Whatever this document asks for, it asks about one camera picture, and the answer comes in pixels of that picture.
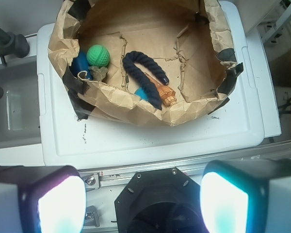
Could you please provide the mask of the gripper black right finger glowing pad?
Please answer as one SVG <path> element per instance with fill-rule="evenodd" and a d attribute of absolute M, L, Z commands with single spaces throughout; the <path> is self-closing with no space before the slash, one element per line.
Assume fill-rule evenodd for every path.
<path fill-rule="evenodd" d="M 209 162 L 200 208 L 210 233 L 291 233 L 291 159 Z"/>

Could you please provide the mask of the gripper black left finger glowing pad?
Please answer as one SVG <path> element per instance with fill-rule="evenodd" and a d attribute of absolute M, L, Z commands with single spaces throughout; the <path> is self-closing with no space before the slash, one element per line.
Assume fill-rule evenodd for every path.
<path fill-rule="evenodd" d="M 0 166 L 0 233 L 79 233 L 85 210 L 73 166 Z"/>

